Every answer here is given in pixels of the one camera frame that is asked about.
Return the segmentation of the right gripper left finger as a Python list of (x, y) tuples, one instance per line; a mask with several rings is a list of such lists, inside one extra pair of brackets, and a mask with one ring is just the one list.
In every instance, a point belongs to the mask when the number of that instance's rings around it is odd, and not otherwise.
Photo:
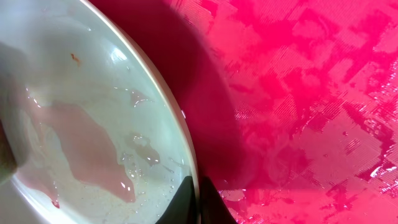
[(192, 176), (186, 176), (156, 224), (196, 224), (196, 205)]

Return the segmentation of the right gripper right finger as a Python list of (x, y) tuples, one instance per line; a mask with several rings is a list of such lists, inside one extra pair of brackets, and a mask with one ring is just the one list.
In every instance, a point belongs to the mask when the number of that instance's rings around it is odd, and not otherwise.
[(200, 182), (201, 224), (237, 224), (208, 177)]

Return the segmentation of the mint plate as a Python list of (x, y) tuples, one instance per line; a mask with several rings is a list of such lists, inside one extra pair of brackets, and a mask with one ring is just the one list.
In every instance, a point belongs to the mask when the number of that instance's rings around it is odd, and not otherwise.
[(195, 156), (139, 46), (88, 1), (1, 2), (1, 121), (12, 183), (48, 223), (156, 223)]

